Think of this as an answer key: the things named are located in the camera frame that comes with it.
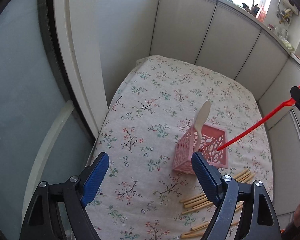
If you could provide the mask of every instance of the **screw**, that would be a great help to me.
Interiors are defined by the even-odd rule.
[[[70,181],[71,182],[76,182],[76,181],[78,181],[78,176],[72,176],[71,178],[70,178]]]
[[[45,187],[47,185],[47,183],[45,181],[41,181],[39,183],[39,187]]]
[[[261,187],[263,184],[260,180],[256,180],[255,181],[255,184],[258,186],[258,187]]]
[[[224,181],[231,181],[232,179],[229,175],[224,175],[222,178]]]

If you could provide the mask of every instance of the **floral tablecloth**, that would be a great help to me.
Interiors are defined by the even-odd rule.
[[[98,194],[86,207],[101,239],[179,239],[211,219],[214,206],[181,215],[179,200],[202,189],[194,175],[172,171],[175,144],[207,99],[207,123],[226,128],[228,140],[261,118],[252,93],[215,71],[161,56],[137,62],[117,90],[94,153],[93,160],[103,151],[110,157]],[[264,126],[231,145],[228,154],[229,168],[220,172],[235,175],[248,168],[272,198]],[[235,231],[231,227],[228,239]]]

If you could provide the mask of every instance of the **red utensil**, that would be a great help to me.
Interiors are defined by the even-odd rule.
[[[239,134],[237,137],[233,138],[232,140],[228,141],[224,145],[217,148],[217,151],[221,151],[222,149],[224,149],[224,148],[228,147],[229,145],[233,144],[234,142],[240,140],[243,136],[245,136],[248,133],[252,132],[256,128],[258,128],[260,125],[262,125],[264,122],[266,122],[274,114],[276,114],[278,111],[280,111],[284,106],[293,106],[295,104],[295,102],[296,101],[293,98],[290,98],[289,100],[282,102],[274,110],[272,110],[269,114],[267,114],[264,118],[262,118],[259,122],[252,125],[249,129],[245,130],[243,133]]]

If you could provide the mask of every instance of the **faucet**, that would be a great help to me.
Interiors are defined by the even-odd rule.
[[[254,7],[254,0],[252,2],[252,6],[251,6],[251,9],[250,9],[250,13],[253,14],[253,7]]]

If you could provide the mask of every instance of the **white spoon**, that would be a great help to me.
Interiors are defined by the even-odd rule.
[[[210,113],[210,108],[211,108],[211,102],[209,100],[205,101],[205,103],[202,105],[201,109],[199,110],[199,112],[197,113],[197,115],[194,118],[194,128],[198,132],[197,143],[194,147],[195,152],[197,152],[199,149],[199,146],[201,143],[201,137],[202,137],[202,134],[201,134],[202,126],[208,119],[208,116]]]

